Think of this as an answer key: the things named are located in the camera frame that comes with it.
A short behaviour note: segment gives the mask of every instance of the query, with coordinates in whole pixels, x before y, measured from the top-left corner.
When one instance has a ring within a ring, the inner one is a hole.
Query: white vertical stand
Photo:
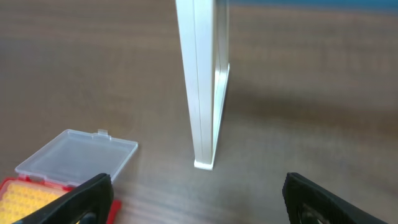
[[[194,166],[212,170],[229,74],[228,0],[176,0]]]

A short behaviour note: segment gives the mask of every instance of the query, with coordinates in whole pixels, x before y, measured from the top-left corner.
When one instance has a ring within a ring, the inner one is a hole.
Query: yellow object
[[[0,223],[16,222],[65,193],[20,180],[7,181],[0,191]]]

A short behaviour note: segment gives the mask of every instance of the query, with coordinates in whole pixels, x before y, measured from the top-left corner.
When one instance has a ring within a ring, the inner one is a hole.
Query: clear plastic lid
[[[20,175],[78,186],[99,173],[113,181],[135,153],[138,143],[98,133],[65,130],[16,167]]]

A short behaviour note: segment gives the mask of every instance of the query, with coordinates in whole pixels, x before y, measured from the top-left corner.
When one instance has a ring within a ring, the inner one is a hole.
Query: open box
[[[3,181],[0,222],[18,221],[97,174],[107,173],[113,182],[137,147],[137,142],[112,138],[105,130],[65,130],[16,167],[18,178]],[[121,201],[114,200],[107,224],[120,208]]]

